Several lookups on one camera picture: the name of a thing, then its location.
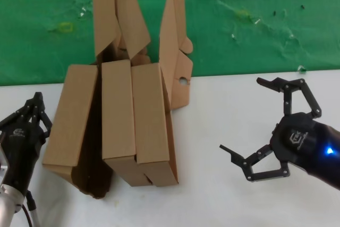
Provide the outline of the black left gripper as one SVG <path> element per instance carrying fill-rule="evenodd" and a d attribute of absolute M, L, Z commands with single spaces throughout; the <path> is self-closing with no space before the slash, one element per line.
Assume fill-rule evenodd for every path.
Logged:
<path fill-rule="evenodd" d="M 1 121 L 1 132 L 5 133 L 1 147 L 9 163 L 4 184 L 21 193 L 27 192 L 42 145 L 50 136 L 51 128 L 52 122 L 45 113 L 42 93 L 35 93 L 23 107 Z"/>

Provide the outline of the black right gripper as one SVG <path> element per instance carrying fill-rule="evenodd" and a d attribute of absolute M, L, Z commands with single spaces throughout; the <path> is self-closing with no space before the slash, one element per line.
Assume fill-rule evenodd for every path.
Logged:
<path fill-rule="evenodd" d="M 284 117 L 274 129 L 270 145 L 264 145 L 247 158 L 224 145 L 219 147 L 231 155 L 231 162 L 242 169 L 250 182 L 288 177 L 288 163 L 291 163 L 339 189 L 339 131 L 313 120 L 322 116 L 322 110 L 306 81 L 257 78 L 257 83 L 284 94 Z M 302 91 L 311 112 L 292 114 L 292 94 L 296 91 Z M 280 168 L 254 173 L 252 167 L 272 152 Z"/>

